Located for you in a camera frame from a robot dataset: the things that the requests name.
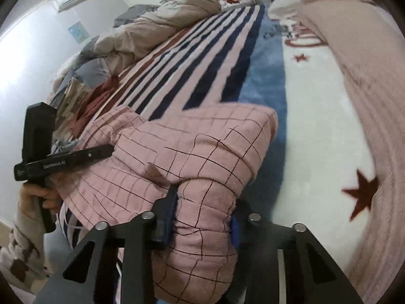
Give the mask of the person's left hand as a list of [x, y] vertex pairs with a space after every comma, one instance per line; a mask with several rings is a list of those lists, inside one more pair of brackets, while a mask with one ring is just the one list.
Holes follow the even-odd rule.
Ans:
[[62, 199], [60, 194], [53, 187], [41, 187], [32, 183], [23, 183], [19, 191], [18, 208], [28, 218], [36, 219], [36, 208], [34, 200], [43, 199], [42, 208], [48, 210], [52, 215], [59, 212]]

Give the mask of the patterned fleece sleeve forearm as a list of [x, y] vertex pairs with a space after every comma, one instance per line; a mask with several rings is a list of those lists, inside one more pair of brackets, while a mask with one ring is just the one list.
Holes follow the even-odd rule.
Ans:
[[9, 284], [31, 292], [33, 282], [46, 277], [44, 234], [41, 221], [17, 209], [9, 244], [1, 248], [1, 273]]

